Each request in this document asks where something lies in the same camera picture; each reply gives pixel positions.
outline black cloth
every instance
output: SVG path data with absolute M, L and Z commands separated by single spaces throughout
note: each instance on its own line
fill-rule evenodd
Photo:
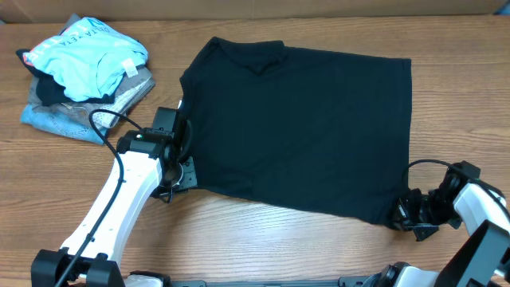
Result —
M 389 225 L 407 191 L 409 59 L 214 37 L 181 84 L 199 187 Z
M 53 76 L 42 71 L 39 71 L 38 69 L 35 69 L 34 66 L 27 65 L 25 63 L 25 61 L 23 60 L 23 53 L 29 51 L 30 50 L 28 49 L 19 49 L 16 51 L 16 55 L 18 55 L 19 60 L 22 62 L 25 68 L 28 69 L 29 72 L 32 73 L 32 75 L 39 78 L 39 82 L 37 83 L 35 93 L 41 100 L 42 105 L 49 107 L 52 104 L 73 102 L 74 100 L 71 100 L 70 98 L 65 96 L 64 94 L 65 87 L 63 85 L 58 84 L 53 79 Z M 89 98 L 81 103 L 113 104 L 114 102 L 115 96 L 112 94 L 111 96 L 103 95 L 102 98 Z

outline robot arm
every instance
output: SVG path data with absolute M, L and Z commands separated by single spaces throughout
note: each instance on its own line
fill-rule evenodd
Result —
M 159 159 L 152 159 L 146 153 L 134 151 L 120 154 L 120 158 L 124 163 L 124 184 L 94 235 L 95 240 L 87 245 L 81 255 L 85 258 L 95 258 L 98 254 L 105 254 L 108 260 L 115 261 L 118 266 L 120 266 L 126 241 L 143 204 L 148 200 L 152 191 L 158 187 L 162 179 L 162 168 Z M 118 178 L 119 164 L 115 160 L 112 173 L 87 216 L 61 246 L 61 249 L 68 248 L 67 253 L 69 255 L 76 254 L 85 240 L 85 236 L 96 223 L 112 197 Z
M 469 240 L 440 273 L 401 262 L 387 266 L 381 275 L 385 285 L 486 286 L 493 274 L 509 281 L 510 222 L 504 196 L 478 179 L 477 167 L 467 162 L 455 167 L 446 172 L 437 190 L 428 195 L 413 190 L 400 199 L 393 219 L 399 229 L 414 231 L 418 241 L 429 237 L 442 223 L 458 228 L 464 222 Z
M 94 287 L 163 287 L 170 284 L 167 276 L 144 272 L 134 272 L 123 281 L 119 265 L 126 241 L 148 198 L 169 203 L 175 192 L 196 187 L 193 159 L 186 156 L 186 145 L 183 144 L 190 142 L 188 123 L 177 110 L 160 108 L 153 128 L 129 131 L 119 139 L 116 150 L 124 165 L 124 181 L 115 201 L 85 246 L 85 239 L 91 236 L 92 227 L 117 188 L 120 178 L 117 160 L 92 208 L 60 250 L 41 250 L 34 259 L 31 268 L 33 287 L 53 287 L 63 274 L 66 274 L 63 286 L 79 276 L 86 277 L 87 286 Z

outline light blue shirt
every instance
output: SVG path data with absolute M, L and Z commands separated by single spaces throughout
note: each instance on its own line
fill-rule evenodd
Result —
M 76 102 L 112 95 L 126 65 L 145 65 L 148 57 L 149 52 L 137 41 L 87 17 L 23 54 L 27 65 L 52 75 L 65 86 L 64 94 Z

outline stack of clothes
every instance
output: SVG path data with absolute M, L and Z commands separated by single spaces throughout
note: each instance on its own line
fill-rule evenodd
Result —
M 74 14 L 57 36 L 16 54 L 33 74 L 21 122 L 78 140 L 103 144 L 90 112 L 126 114 L 155 85 L 148 51 L 95 18 Z M 92 119 L 104 136 L 119 120 L 103 112 Z

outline wood grain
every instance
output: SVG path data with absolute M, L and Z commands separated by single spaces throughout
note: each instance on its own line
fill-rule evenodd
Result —
M 0 286 L 28 286 L 39 249 L 57 250 L 88 212 L 111 169 L 106 147 L 20 124 L 30 74 L 14 51 L 61 25 L 0 26 Z M 130 117 L 143 126 L 176 107 L 179 77 L 213 36 L 282 39 L 286 45 L 413 60 L 410 159 L 463 159 L 510 195 L 510 18 L 494 16 L 264 21 L 113 22 L 149 50 L 156 86 Z M 130 127 L 112 131 L 116 142 Z M 426 191 L 444 175 L 425 165 L 410 184 Z M 122 272 L 175 280 L 324 279 L 378 272 L 407 261 L 440 270 L 467 239 L 441 228 L 425 242 L 352 218 L 229 199 L 209 191 L 149 200 L 129 238 Z

